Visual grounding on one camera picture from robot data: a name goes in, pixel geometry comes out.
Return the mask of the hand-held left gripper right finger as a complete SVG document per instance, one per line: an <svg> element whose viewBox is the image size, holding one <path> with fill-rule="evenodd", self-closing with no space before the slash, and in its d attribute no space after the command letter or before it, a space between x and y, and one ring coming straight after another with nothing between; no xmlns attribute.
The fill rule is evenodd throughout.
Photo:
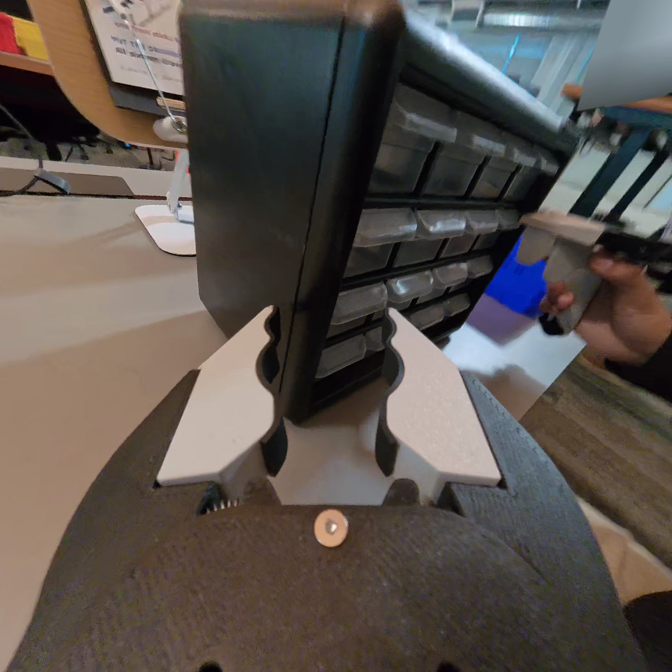
<svg viewBox="0 0 672 672"><path fill-rule="evenodd" d="M501 472L458 367L399 311L382 324L387 390L376 429L383 475L417 486L496 486Z"/></svg>

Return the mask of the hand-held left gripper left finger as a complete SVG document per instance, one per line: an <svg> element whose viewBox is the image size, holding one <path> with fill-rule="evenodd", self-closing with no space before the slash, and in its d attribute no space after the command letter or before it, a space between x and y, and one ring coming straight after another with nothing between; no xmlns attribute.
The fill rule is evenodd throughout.
<svg viewBox="0 0 672 672"><path fill-rule="evenodd" d="M276 476L288 438L275 398L280 314L263 308L200 365L156 480L245 486Z"/></svg>

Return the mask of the set of clear cabinet drawers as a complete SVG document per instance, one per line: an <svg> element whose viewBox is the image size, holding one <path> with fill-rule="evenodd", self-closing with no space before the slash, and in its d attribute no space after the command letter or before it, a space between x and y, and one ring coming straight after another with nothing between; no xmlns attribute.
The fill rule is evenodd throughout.
<svg viewBox="0 0 672 672"><path fill-rule="evenodd" d="M316 379L380 352L387 309L449 340L517 230L516 206L558 170L551 150L398 85Z"/></svg>

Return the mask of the black drawer cabinet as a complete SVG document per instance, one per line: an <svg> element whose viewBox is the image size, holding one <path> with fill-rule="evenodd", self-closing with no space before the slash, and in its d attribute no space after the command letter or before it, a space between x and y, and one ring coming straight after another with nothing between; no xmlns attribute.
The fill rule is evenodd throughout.
<svg viewBox="0 0 672 672"><path fill-rule="evenodd" d="M406 85L551 150L576 132L401 1L184 1L180 11L199 295L227 337L280 314L275 379L298 424L377 378L382 350L323 380L316 368L392 98Z"/></svg>

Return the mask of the grey desk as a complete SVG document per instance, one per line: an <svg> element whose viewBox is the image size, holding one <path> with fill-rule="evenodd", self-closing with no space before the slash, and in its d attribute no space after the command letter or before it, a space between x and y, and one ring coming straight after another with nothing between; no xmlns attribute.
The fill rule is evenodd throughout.
<svg viewBox="0 0 672 672"><path fill-rule="evenodd" d="M1 670L53 554L113 452L224 342L196 262L164 254L126 199L1 198ZM445 356L520 420L584 347L533 324L500 346L462 327ZM282 503L382 502L373 459L384 381L287 424Z"/></svg>

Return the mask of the white desk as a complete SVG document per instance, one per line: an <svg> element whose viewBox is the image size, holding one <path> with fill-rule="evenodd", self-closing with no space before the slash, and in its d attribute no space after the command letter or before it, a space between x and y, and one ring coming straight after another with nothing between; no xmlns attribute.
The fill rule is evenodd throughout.
<svg viewBox="0 0 672 672"><path fill-rule="evenodd" d="M75 196L162 200L172 184L172 171L153 171L98 164L44 161L46 171L65 180ZM37 159L1 157L1 190L15 191L38 169Z"/></svg>

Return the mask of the person's right hand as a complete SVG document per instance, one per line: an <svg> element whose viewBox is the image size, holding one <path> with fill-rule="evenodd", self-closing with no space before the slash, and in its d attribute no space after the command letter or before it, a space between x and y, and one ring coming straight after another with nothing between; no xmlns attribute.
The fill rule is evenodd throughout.
<svg viewBox="0 0 672 672"><path fill-rule="evenodd" d="M576 334L595 355L618 364L643 365L670 336L671 314L642 265L598 248L589 269L601 285Z"/></svg>

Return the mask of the blue plastic bin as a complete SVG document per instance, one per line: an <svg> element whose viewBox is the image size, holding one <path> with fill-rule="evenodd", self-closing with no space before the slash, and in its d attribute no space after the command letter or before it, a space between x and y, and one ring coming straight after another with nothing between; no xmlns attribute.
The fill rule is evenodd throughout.
<svg viewBox="0 0 672 672"><path fill-rule="evenodd" d="M522 236L486 287L484 295L497 301L518 315L537 319L541 315L540 304L546 294L543 273L546 260L531 265L517 261Z"/></svg>

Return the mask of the white monitor stand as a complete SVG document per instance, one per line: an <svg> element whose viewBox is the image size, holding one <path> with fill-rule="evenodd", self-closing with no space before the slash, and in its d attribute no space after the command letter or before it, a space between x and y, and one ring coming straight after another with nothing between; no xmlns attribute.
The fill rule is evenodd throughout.
<svg viewBox="0 0 672 672"><path fill-rule="evenodd" d="M177 154L169 190L161 204L139 206L135 215L160 251L172 256L195 257L194 208L182 205L183 188L189 170L189 152Z"/></svg>

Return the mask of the person's tan trousers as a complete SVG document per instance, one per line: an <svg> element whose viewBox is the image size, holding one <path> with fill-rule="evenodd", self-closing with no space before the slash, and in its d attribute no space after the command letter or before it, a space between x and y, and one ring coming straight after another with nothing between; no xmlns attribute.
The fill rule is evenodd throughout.
<svg viewBox="0 0 672 672"><path fill-rule="evenodd" d="M634 540L632 534L578 498L601 549L622 605L671 591L671 570Z"/></svg>

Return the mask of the person's dark knit sweater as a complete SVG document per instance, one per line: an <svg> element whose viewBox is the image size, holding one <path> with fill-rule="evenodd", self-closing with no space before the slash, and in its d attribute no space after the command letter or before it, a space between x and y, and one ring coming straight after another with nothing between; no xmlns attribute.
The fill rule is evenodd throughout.
<svg viewBox="0 0 672 672"><path fill-rule="evenodd" d="M642 595L624 615L650 671L671 671L671 591Z"/></svg>

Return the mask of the white printed sign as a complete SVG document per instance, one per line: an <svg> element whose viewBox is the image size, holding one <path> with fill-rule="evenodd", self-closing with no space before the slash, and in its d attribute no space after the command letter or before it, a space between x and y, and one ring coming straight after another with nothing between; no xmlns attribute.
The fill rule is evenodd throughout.
<svg viewBox="0 0 672 672"><path fill-rule="evenodd" d="M183 95L180 1L83 1L114 83Z"/></svg>

